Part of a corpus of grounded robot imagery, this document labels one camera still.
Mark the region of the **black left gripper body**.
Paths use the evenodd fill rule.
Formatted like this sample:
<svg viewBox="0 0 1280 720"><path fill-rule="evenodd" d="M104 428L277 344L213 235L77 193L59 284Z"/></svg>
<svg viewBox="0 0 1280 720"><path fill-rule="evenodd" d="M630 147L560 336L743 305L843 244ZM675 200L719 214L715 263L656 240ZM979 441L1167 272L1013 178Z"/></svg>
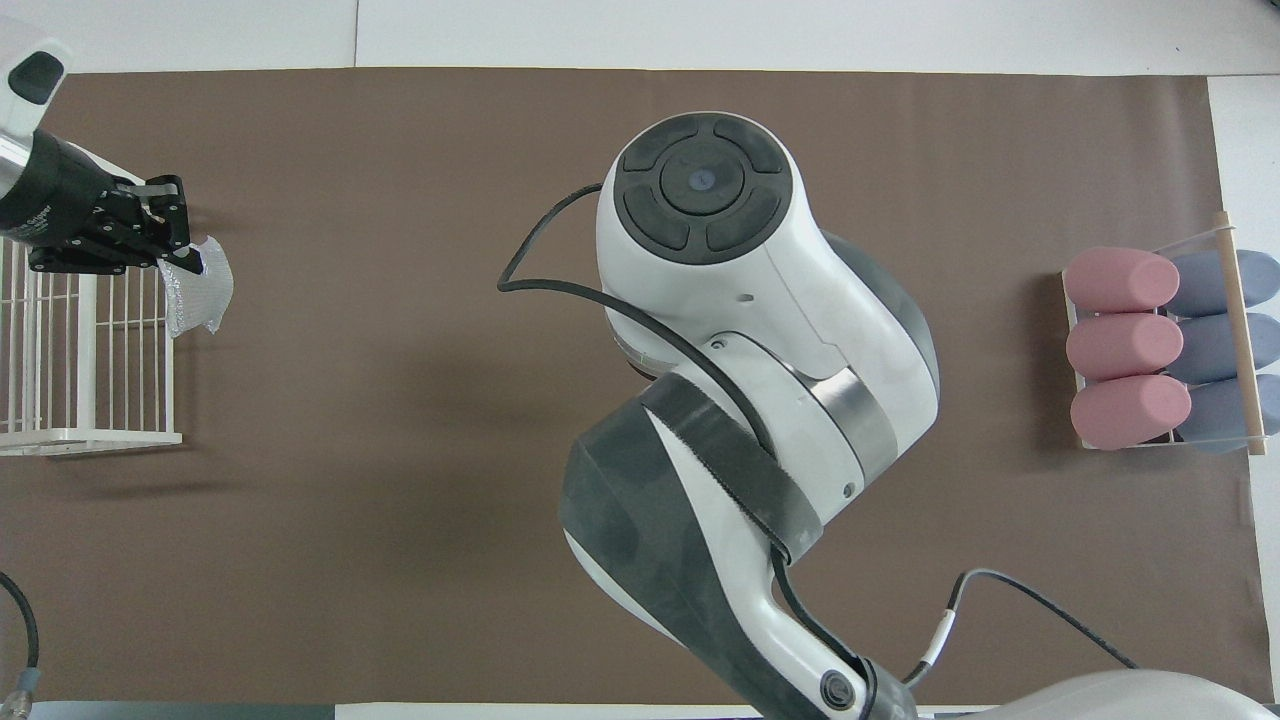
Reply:
<svg viewBox="0 0 1280 720"><path fill-rule="evenodd" d="M111 273L113 264L86 247L113 176L88 154L37 129L26 168L1 201L3 237L29 247L28 265L45 273Z"/></svg>

